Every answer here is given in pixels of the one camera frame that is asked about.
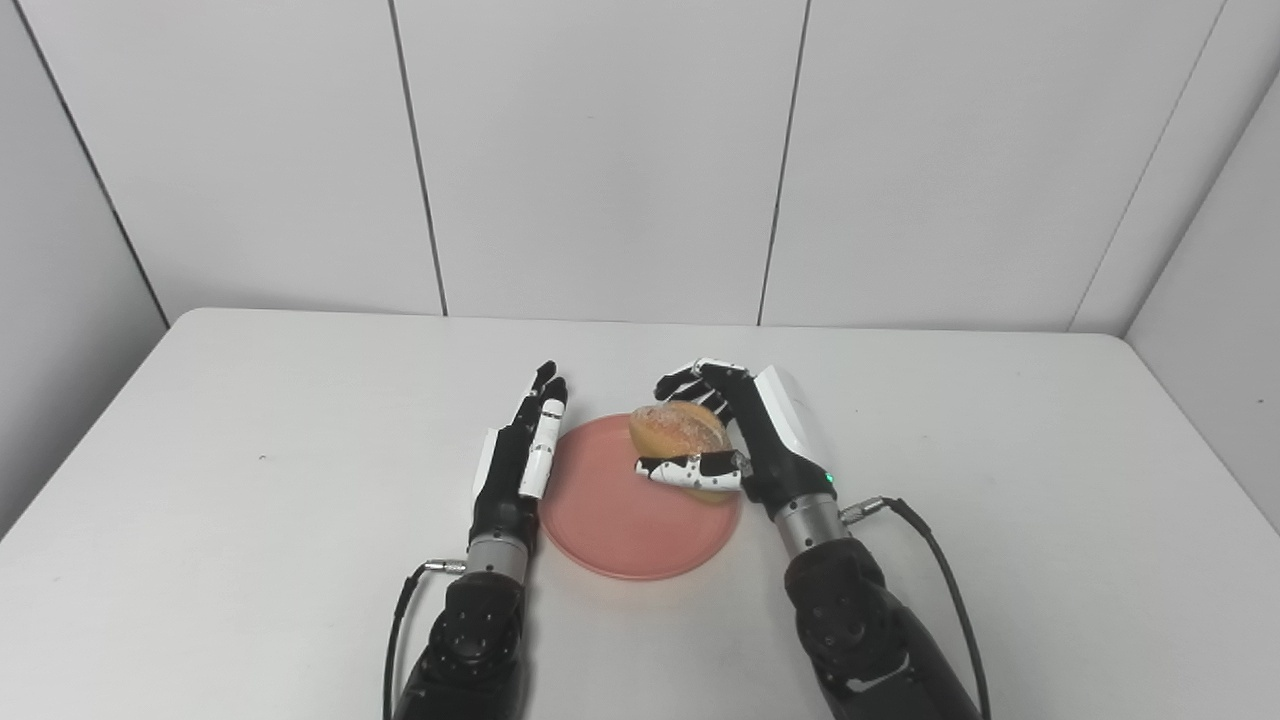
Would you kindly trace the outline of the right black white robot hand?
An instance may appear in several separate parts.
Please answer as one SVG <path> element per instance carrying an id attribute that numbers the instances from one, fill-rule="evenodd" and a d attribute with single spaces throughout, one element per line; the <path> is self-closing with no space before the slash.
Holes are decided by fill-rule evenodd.
<path id="1" fill-rule="evenodd" d="M 742 492 L 777 524 L 842 533 L 835 482 L 776 366 L 754 373 L 703 357 L 663 375 L 653 393 L 657 402 L 631 420 L 637 475 L 703 498 Z"/>

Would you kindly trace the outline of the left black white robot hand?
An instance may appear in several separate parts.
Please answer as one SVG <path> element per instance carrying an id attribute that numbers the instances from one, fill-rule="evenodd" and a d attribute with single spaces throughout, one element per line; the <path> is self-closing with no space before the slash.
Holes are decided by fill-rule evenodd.
<path id="1" fill-rule="evenodd" d="M 539 505 L 554 465 L 567 401 L 568 387 L 557 364 L 543 363 L 511 423 L 495 430 L 486 446 L 468 530 L 471 544 L 495 537 L 517 541 L 527 550 L 535 546 Z"/>

